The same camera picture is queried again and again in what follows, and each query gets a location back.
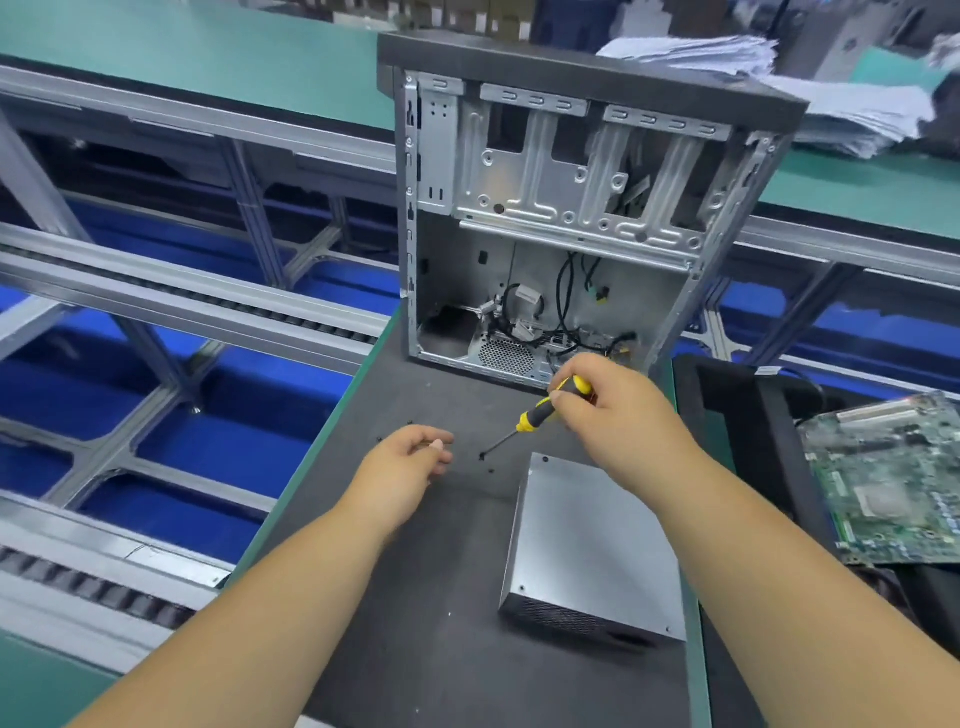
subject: gray work mat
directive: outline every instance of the gray work mat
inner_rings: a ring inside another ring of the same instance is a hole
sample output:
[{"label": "gray work mat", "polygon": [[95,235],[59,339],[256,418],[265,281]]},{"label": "gray work mat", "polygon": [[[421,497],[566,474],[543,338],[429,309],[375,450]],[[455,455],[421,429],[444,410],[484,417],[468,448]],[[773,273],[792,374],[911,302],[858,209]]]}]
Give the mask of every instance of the gray work mat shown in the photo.
[{"label": "gray work mat", "polygon": [[400,329],[261,557],[336,503],[377,437],[410,421],[443,427],[456,435],[456,460],[384,552],[306,714],[335,728],[688,725],[682,645],[631,652],[533,634],[497,614],[530,453],[588,457],[550,423],[480,462],[538,396],[408,360]]}]

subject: person's right arm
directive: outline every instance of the person's right arm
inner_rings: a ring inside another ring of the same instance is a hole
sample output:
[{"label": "person's right arm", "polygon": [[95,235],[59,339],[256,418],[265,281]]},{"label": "person's right arm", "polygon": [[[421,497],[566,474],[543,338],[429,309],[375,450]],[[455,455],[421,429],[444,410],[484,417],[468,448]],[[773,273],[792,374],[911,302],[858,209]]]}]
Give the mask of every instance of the person's right arm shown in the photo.
[{"label": "person's right arm", "polygon": [[590,456],[658,516],[774,726],[960,725],[960,662],[701,450],[648,378],[579,354],[554,392]]}]

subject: hand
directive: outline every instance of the hand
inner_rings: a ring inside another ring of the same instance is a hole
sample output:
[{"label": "hand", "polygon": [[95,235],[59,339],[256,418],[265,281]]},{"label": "hand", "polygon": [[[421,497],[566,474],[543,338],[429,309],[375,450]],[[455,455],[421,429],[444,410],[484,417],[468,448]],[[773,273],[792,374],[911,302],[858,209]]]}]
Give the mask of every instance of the hand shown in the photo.
[{"label": "hand", "polygon": [[[573,375],[593,386],[596,404],[554,392]],[[574,356],[554,375],[550,392],[557,412],[594,462],[654,510],[661,503],[661,491],[676,482],[678,467],[706,456],[650,379],[602,356]]]},{"label": "hand", "polygon": [[430,476],[446,472],[453,453],[444,445],[452,442],[446,430],[402,427],[367,453],[337,507],[371,522],[389,538],[417,510]]}]

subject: screwdriver handle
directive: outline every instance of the screwdriver handle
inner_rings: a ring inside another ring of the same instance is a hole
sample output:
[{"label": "screwdriver handle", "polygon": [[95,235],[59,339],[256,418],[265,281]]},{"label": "screwdriver handle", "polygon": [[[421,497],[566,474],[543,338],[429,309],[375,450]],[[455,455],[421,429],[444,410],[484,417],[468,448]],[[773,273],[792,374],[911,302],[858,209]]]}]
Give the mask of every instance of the screwdriver handle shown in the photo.
[{"label": "screwdriver handle", "polygon": [[[576,395],[582,400],[589,401],[589,399],[593,397],[593,387],[590,386],[590,383],[586,379],[578,375],[567,377],[560,383],[557,389],[560,392],[569,392],[570,394]],[[556,410],[554,409],[553,402],[550,401],[549,397],[546,397],[537,402],[533,409],[527,410],[520,415],[520,422],[516,425],[516,431],[533,432],[545,423],[554,412],[556,412]]]}]

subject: forearm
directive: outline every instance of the forearm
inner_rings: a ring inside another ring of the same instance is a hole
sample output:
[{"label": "forearm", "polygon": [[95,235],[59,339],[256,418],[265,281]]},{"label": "forearm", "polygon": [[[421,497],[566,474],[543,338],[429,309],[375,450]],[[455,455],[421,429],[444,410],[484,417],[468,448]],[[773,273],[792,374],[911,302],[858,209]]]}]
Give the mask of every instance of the forearm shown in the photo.
[{"label": "forearm", "polygon": [[705,454],[679,460],[651,505],[772,725],[956,724],[952,657]]},{"label": "forearm", "polygon": [[293,725],[382,546],[376,529],[338,506],[187,622],[74,728]]}]

